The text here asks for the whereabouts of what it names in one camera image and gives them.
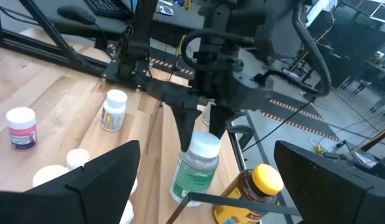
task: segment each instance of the white lid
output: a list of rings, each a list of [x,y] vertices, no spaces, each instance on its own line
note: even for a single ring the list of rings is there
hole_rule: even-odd
[[[37,187],[63,174],[66,174],[67,172],[68,169],[61,165],[49,165],[43,167],[33,176],[32,185],[33,187]]]
[[[214,158],[220,153],[220,147],[221,141],[214,134],[207,131],[194,131],[188,150],[204,158]]]
[[[134,212],[132,210],[131,202],[128,200],[126,208],[124,208],[122,219],[120,219],[120,224],[129,224],[134,218]]]
[[[90,154],[86,149],[73,149],[67,154],[67,167],[69,169],[76,169],[85,165],[89,159]]]
[[[6,113],[7,125],[12,129],[23,130],[36,124],[36,114],[30,108],[19,107]]]
[[[120,90],[110,90],[106,93],[106,103],[112,108],[120,108],[126,105],[128,96]]]
[[[136,177],[136,180],[134,181],[134,184],[132,185],[130,195],[132,195],[136,191],[137,185],[138,185],[138,181],[137,181],[137,177]]]

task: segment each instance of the jar with yellow lid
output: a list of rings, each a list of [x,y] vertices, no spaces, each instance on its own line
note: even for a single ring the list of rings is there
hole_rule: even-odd
[[[242,171],[221,194],[222,197],[262,203],[277,203],[277,194],[284,188],[281,175],[275,168],[260,164],[253,170]],[[219,224],[259,223],[265,212],[226,205],[214,205],[213,213]]]

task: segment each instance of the keyboard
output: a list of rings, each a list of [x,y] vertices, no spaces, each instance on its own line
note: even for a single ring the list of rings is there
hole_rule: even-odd
[[[124,19],[127,16],[123,6],[117,0],[84,0],[97,16]]]

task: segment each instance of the orange and black striped tape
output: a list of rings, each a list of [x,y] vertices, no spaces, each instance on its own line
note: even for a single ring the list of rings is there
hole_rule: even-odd
[[[172,67],[173,67],[173,65],[172,65],[171,63],[166,63],[166,62],[163,62],[163,61],[161,61],[161,60],[157,60],[156,58],[151,58],[151,57],[150,57],[150,58],[149,58],[149,61],[150,61],[150,62],[153,62],[153,63],[155,63],[155,64],[158,64],[158,65],[162,65],[162,66],[167,67],[167,68],[172,68]],[[185,68],[182,68],[182,69],[180,70],[180,72],[186,73],[186,74],[188,74],[188,75],[193,75],[193,74],[194,74],[193,71],[190,71],[190,70],[185,69]]]
[[[273,120],[279,121],[281,123],[285,121],[285,119],[283,119],[283,118],[280,118],[278,116],[274,116],[274,115],[266,113],[266,112],[262,112],[262,115],[267,117],[267,118],[271,118]],[[330,139],[330,140],[333,140],[333,141],[336,141],[336,142],[340,142],[340,139],[338,137],[336,137],[336,136],[332,136],[330,134],[325,134],[325,133],[322,133],[320,131],[316,131],[314,129],[302,126],[301,124],[297,124],[297,123],[295,123],[293,121],[286,121],[285,124],[290,125],[290,126],[295,127],[295,128],[299,128],[299,129],[301,129],[303,131],[308,131],[308,132],[310,132],[312,134],[316,134],[318,136],[325,137],[327,139]]]
[[[278,106],[281,106],[283,108],[286,108],[288,110],[291,110],[291,111],[297,111],[298,109],[294,106],[291,106],[291,105],[287,105],[285,103],[281,103],[279,101],[276,101],[276,100],[270,100],[269,101],[270,103],[273,103],[275,105],[278,105]],[[315,115],[315,114],[312,114],[312,113],[309,113],[307,111],[304,111],[304,110],[301,110],[299,111],[300,114],[304,115],[304,116],[308,116],[310,118],[313,118],[313,119],[317,119],[319,121],[323,121],[323,118],[321,116],[318,116],[318,115]]]

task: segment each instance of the pink label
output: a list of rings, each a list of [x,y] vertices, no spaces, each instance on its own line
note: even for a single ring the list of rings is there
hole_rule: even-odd
[[[31,149],[37,144],[36,125],[28,129],[16,130],[8,128],[11,146],[14,149]]]

